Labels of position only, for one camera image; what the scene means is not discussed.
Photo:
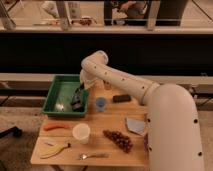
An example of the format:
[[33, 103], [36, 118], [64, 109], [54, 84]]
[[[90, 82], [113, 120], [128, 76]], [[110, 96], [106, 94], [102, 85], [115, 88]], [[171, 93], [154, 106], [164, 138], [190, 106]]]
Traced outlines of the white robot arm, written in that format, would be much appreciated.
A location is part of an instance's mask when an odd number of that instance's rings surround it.
[[80, 82], [89, 88], [96, 79], [123, 90], [147, 107], [150, 171], [205, 171], [198, 111], [186, 89], [111, 68], [102, 50], [81, 62]]

